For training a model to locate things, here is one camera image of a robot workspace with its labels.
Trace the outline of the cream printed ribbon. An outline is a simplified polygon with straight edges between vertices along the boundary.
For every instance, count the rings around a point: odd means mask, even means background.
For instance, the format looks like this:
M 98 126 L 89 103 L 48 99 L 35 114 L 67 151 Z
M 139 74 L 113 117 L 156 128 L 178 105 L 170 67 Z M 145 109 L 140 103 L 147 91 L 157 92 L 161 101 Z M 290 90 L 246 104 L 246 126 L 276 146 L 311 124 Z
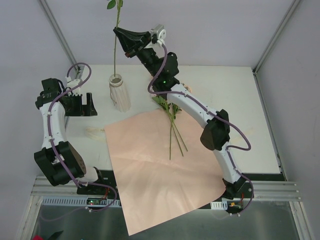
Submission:
M 102 143 L 106 142 L 105 130 L 103 128 L 87 127 L 84 132 L 85 135 L 91 140 Z

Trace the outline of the pale pink rose stem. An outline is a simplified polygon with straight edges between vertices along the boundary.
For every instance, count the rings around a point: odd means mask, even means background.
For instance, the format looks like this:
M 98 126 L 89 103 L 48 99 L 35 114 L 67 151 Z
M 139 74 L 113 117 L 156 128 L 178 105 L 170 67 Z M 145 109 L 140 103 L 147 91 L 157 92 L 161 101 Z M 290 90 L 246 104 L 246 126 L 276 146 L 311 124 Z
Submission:
M 182 111 L 182 109 L 174 104 L 174 103 L 169 103 L 167 100 L 164 100 L 163 102 L 163 109 L 166 112 L 166 114 L 169 117 L 170 120 L 170 140 L 169 140 L 169 159 L 171 159 L 172 156 L 172 134 L 175 137 L 175 140 L 177 142 L 179 151 L 181 153 L 181 156 L 184 156 L 184 152 L 182 149 L 182 145 L 184 147 L 186 147 L 186 144 L 178 130 L 178 127 L 176 126 L 176 118 L 177 118 L 177 114 L 180 113 Z

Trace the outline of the peach wrapping paper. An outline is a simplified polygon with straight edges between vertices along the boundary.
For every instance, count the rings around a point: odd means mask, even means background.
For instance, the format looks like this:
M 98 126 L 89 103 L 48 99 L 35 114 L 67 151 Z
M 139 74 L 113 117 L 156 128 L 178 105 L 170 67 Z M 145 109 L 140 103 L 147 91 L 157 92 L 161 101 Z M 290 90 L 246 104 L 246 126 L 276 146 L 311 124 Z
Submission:
M 129 235 L 196 210 L 225 192 L 215 155 L 200 142 L 201 126 L 186 112 L 176 126 L 185 142 L 169 135 L 162 109 L 104 128 Z

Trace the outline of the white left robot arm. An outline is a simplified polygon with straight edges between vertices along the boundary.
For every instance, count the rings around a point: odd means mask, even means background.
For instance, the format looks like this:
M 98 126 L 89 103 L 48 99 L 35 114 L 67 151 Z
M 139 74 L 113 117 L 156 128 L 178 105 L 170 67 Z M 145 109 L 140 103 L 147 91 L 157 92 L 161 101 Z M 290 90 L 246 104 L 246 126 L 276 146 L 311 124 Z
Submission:
M 65 117 L 97 116 L 92 93 L 86 93 L 83 104 L 78 84 L 81 79 L 66 78 L 67 85 L 56 78 L 42 80 L 43 91 L 37 97 L 36 108 L 43 121 L 43 143 L 34 153 L 34 160 L 52 186 L 65 185 L 72 179 L 87 182 L 88 188 L 99 195 L 106 183 L 96 167 L 87 167 L 81 155 L 67 140 Z

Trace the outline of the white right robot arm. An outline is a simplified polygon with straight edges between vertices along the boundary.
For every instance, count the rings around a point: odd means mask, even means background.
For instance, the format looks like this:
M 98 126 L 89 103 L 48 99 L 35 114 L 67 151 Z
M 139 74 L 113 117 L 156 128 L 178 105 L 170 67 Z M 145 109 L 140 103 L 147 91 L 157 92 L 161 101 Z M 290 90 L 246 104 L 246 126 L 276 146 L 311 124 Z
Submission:
M 230 159 L 230 122 L 224 109 L 217 111 L 198 101 L 185 86 L 176 79 L 179 73 L 178 57 L 174 52 L 165 51 L 164 57 L 158 57 L 154 46 L 164 47 L 166 30 L 158 24 L 150 31 L 133 32 L 120 27 L 113 29 L 115 36 L 128 58 L 137 57 L 153 79 L 147 90 L 177 105 L 193 117 L 202 127 L 200 142 L 212 151 L 222 170 L 225 192 L 222 197 L 232 200 L 243 191 L 246 179 L 236 170 Z

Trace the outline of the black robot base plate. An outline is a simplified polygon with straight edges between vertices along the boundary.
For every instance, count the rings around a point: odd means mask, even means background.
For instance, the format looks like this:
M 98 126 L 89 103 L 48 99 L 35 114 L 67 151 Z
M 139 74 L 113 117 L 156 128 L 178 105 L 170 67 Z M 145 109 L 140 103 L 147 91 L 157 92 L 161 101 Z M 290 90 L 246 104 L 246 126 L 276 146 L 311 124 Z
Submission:
M 223 180 L 225 185 L 225 191 L 217 200 L 226 199 L 229 202 L 235 201 L 235 199 L 253 199 L 254 188 L 252 180 L 255 180 L 255 174 L 243 173 L 240 180 L 231 184 Z M 76 190 L 78 195 L 92 195 L 92 196 L 102 196 L 102 200 L 111 199 L 115 197 L 115 193 L 111 190 L 111 187 L 115 189 L 117 193 L 117 200 L 120 199 L 119 190 L 116 189 L 117 183 L 113 170 L 98 170 L 98 180 L 95 182 L 99 185 L 89 184 L 88 186 L 81 185 L 80 188 Z

